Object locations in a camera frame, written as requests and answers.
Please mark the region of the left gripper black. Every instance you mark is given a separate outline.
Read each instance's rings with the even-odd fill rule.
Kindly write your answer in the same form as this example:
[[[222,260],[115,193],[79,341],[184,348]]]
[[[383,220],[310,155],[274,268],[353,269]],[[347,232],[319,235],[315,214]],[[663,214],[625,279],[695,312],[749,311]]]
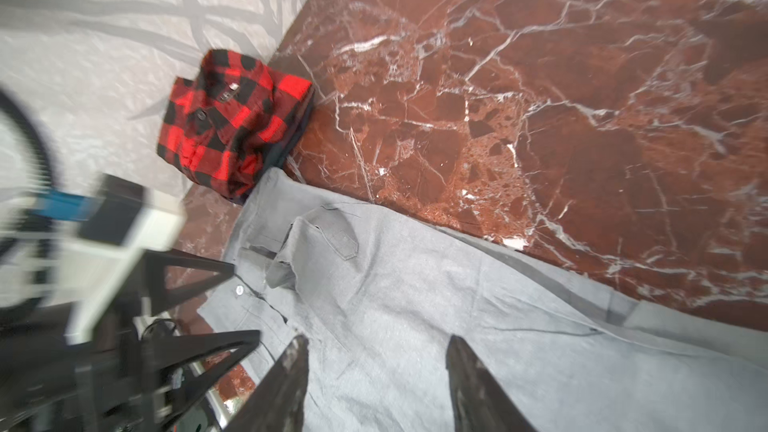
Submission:
[[[235,266],[177,249],[140,261],[142,312],[158,316],[232,279]],[[1,329],[4,431],[171,429],[256,350],[257,330],[153,336],[111,307],[90,340],[65,337],[71,304],[39,309]]]

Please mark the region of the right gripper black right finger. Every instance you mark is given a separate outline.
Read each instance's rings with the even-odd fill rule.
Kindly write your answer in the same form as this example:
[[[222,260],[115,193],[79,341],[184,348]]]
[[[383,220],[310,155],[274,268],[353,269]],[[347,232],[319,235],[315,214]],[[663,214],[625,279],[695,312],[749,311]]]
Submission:
[[[446,369],[455,431],[536,431],[464,338],[450,337]]]

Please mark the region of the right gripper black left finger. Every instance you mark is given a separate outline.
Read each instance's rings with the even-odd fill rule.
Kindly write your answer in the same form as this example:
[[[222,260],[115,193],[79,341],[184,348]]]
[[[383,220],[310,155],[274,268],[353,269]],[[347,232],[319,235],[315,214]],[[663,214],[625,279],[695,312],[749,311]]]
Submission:
[[[308,380],[309,340],[299,334],[291,340],[224,431],[302,431]]]

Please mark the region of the grey long sleeve shirt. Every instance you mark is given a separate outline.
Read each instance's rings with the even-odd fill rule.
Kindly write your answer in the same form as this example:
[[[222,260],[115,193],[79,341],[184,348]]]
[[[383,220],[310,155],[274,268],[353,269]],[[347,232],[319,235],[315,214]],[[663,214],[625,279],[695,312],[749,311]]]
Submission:
[[[541,431],[763,431],[767,336],[632,299],[519,252],[270,170],[200,309],[258,329],[262,378],[309,340],[309,431],[448,431],[466,340]]]

